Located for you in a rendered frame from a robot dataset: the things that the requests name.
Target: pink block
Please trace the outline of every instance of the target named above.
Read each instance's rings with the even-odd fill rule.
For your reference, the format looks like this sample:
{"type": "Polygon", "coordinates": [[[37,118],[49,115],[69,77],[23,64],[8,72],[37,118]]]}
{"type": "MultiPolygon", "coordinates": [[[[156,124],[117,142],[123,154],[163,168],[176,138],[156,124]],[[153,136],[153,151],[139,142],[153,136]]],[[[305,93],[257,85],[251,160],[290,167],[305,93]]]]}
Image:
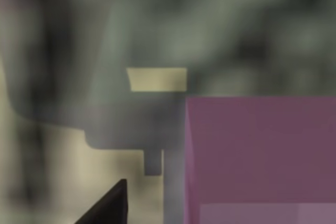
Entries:
{"type": "Polygon", "coordinates": [[[185,224],[206,205],[293,204],[297,223],[299,203],[336,202],[335,123],[332,97],[187,98],[185,224]]]}

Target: black pointed object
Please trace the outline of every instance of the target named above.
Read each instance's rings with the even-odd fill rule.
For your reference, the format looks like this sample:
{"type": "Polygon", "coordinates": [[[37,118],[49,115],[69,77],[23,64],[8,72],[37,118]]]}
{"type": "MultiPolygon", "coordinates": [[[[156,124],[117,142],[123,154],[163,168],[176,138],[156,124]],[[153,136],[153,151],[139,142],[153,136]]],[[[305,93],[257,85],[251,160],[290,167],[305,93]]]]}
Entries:
{"type": "Polygon", "coordinates": [[[127,224],[127,180],[121,179],[75,224],[127,224]]]}

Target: purple cube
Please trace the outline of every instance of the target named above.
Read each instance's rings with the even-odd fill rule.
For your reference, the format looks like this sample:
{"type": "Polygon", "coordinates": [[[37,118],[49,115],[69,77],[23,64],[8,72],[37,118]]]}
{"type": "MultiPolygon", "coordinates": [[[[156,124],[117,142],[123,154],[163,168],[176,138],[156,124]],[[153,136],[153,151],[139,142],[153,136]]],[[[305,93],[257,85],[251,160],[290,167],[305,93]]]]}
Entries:
{"type": "Polygon", "coordinates": [[[335,224],[336,98],[187,98],[184,224],[335,224]]]}

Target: yellow rectangle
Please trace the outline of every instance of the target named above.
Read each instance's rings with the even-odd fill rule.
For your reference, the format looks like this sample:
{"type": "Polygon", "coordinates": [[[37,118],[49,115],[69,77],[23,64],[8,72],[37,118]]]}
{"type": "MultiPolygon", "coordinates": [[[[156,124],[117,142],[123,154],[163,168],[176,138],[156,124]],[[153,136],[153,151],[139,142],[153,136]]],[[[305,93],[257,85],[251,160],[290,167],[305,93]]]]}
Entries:
{"type": "Polygon", "coordinates": [[[133,92],[185,92],[186,68],[127,68],[133,92]]]}

